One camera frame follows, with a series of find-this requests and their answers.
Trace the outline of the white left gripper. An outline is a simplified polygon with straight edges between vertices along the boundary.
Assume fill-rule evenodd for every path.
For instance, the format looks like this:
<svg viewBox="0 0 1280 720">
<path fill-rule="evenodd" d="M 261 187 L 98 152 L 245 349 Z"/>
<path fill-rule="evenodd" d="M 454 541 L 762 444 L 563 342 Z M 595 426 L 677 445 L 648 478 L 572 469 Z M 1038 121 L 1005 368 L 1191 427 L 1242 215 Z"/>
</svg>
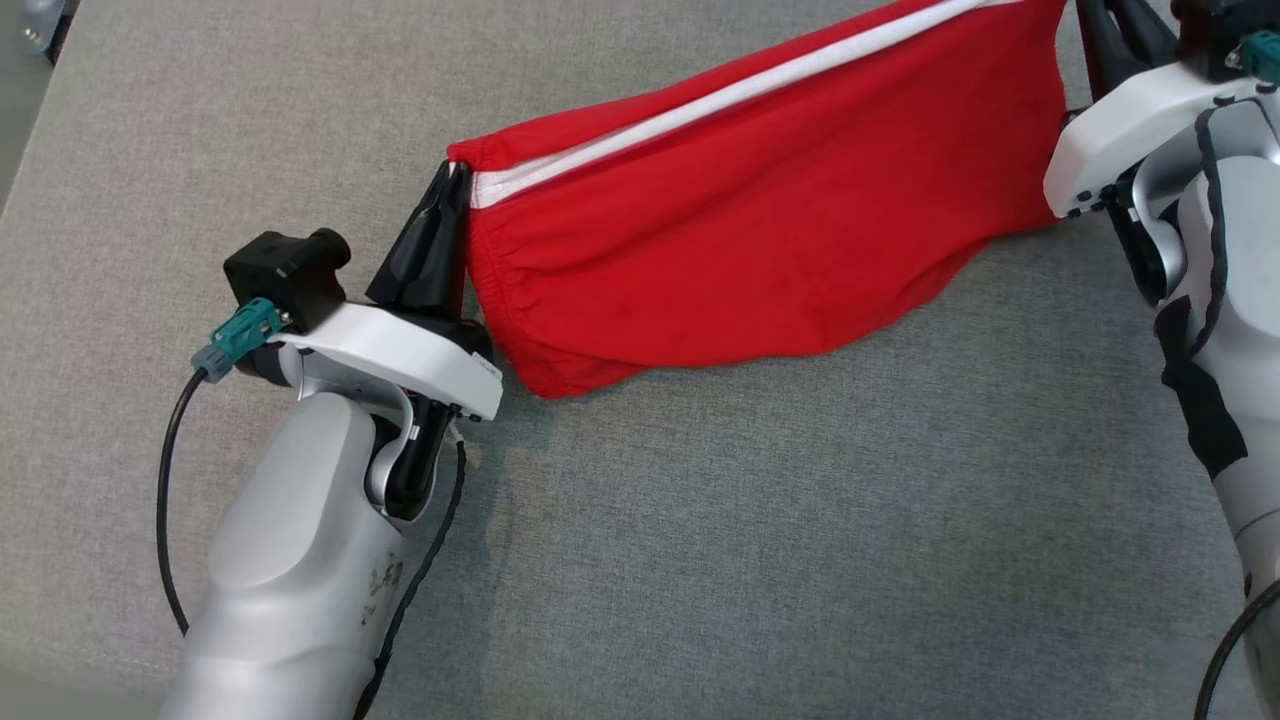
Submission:
<svg viewBox="0 0 1280 720">
<path fill-rule="evenodd" d="M 462 313 L 471 187 L 470 164 L 438 167 L 367 299 Z M 242 357 L 239 369 L 292 387 L 300 398 L 339 395 L 374 415 L 366 496 L 383 515 L 415 521 L 433 497 L 445 433 L 460 419 L 495 418 L 503 374 L 481 324 L 384 307 L 344 304 L 306 334 L 287 328 Z"/>
</svg>

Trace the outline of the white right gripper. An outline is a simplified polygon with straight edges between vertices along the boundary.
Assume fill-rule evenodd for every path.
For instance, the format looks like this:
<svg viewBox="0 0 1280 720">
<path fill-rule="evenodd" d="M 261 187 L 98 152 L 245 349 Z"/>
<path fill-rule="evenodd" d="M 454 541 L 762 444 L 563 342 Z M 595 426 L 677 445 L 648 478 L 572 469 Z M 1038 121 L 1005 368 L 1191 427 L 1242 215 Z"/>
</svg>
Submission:
<svg viewBox="0 0 1280 720">
<path fill-rule="evenodd" d="M 1096 102 L 1065 122 L 1044 200 L 1057 218 L 1106 214 L 1142 299 L 1158 306 L 1187 273 L 1178 206 L 1201 173 L 1196 120 L 1216 111 L 1229 135 L 1225 154 L 1276 161 L 1277 86 L 1251 77 L 1211 85 L 1167 65 L 1178 37 L 1147 1 L 1075 1 L 1075 9 Z"/>
</svg>

